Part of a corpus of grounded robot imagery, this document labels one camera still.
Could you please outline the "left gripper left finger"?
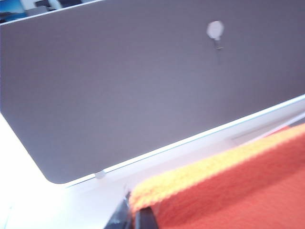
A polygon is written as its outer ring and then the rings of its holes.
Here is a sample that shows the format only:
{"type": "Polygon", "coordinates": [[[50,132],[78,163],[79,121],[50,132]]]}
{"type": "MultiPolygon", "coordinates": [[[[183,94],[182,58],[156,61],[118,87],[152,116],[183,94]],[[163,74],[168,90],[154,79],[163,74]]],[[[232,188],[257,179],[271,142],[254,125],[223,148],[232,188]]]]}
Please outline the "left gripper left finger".
{"type": "Polygon", "coordinates": [[[131,192],[128,191],[122,201],[116,207],[114,213],[108,220],[104,229],[130,229],[131,228],[131,210],[129,198],[131,192]]]}

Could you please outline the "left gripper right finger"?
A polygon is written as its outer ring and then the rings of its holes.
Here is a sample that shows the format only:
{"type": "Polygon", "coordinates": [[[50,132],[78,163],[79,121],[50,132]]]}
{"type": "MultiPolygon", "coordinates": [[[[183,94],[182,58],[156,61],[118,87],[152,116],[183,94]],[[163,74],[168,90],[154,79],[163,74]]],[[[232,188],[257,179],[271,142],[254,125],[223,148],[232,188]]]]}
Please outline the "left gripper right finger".
{"type": "Polygon", "coordinates": [[[135,215],[135,229],[158,229],[151,207],[142,208],[135,215]]]}

